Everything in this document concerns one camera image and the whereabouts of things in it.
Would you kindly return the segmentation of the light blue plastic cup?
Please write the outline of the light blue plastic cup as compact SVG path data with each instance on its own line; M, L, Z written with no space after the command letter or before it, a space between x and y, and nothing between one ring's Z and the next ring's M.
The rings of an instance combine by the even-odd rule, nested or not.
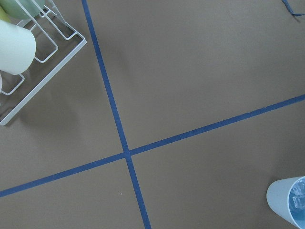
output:
M271 210L295 227L305 227L305 178L294 177L273 182L266 193Z

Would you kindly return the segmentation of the white cup in rack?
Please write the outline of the white cup in rack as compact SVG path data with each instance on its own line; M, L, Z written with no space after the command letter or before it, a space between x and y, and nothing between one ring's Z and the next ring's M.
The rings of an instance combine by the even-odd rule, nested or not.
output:
M18 75L26 71L36 52L33 33L23 27L0 21L0 70Z

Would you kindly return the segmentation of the green cup in rack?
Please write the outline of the green cup in rack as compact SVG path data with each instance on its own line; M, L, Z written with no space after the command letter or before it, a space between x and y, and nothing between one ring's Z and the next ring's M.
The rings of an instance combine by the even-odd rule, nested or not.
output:
M19 2L32 17L40 14L40 9L31 0L20 0ZM0 5L13 18L21 20L30 18L15 0L1 0Z

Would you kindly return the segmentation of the yellow cup in rack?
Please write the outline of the yellow cup in rack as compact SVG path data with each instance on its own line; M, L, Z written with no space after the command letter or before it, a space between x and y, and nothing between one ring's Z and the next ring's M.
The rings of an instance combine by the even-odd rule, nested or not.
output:
M7 13L1 6L0 6L0 20L11 23Z

